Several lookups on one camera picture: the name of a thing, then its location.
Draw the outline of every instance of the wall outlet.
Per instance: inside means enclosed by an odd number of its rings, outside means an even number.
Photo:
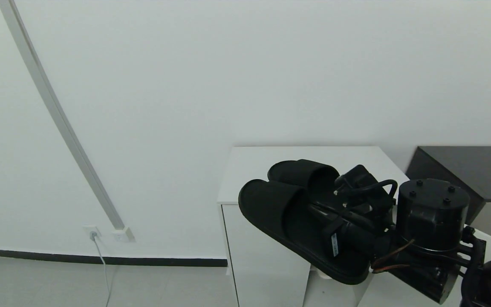
[[[84,232],[88,235],[88,239],[90,239],[90,233],[93,231],[96,233],[97,237],[101,237],[101,232],[94,225],[83,225],[82,229],[84,229]]]
[[[134,242],[134,235],[128,226],[126,226],[123,230],[115,230],[112,232],[115,241],[117,242]]]

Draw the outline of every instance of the black slipper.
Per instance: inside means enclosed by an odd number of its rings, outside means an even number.
[[[325,225],[308,212],[311,206],[304,188],[255,179],[242,187],[238,204],[251,224],[331,278],[344,284],[359,284],[367,278],[370,262],[366,256],[353,249],[327,254],[321,235]]]
[[[300,159],[296,161],[281,161],[269,169],[269,181],[279,181],[306,188],[308,196],[314,202],[322,202],[341,208],[345,198],[336,197],[335,179],[338,171],[322,163]]]

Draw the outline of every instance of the cabinet top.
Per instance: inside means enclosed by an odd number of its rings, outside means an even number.
[[[491,146],[420,146],[419,149],[491,202]]]
[[[376,146],[234,147],[228,158],[217,204],[237,205],[238,193],[252,179],[268,180],[267,172],[277,162],[308,159],[331,165],[346,173],[364,165],[378,180],[394,179],[399,184],[407,176]]]

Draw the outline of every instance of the white cabinet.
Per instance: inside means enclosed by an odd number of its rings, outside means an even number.
[[[407,180],[378,147],[233,148],[217,206],[237,301],[240,307],[356,307],[371,278],[347,286],[310,274],[311,265],[306,260],[251,225],[238,207],[238,194],[246,182],[267,180],[272,165],[297,159],[332,165],[340,173],[362,164],[378,181]]]
[[[222,205],[240,307],[301,307],[310,264]]]

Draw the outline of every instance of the white cable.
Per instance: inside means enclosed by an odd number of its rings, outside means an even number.
[[[109,299],[111,298],[111,288],[109,288],[109,282],[107,281],[107,266],[105,265],[105,260],[104,257],[101,256],[101,251],[100,247],[98,246],[98,243],[96,242],[96,237],[98,235],[95,232],[90,233],[90,239],[94,241],[94,244],[96,245],[96,249],[98,250],[98,255],[100,255],[101,262],[104,264],[104,275],[105,275],[105,286],[107,286],[107,302],[105,303],[105,307],[109,306]]]

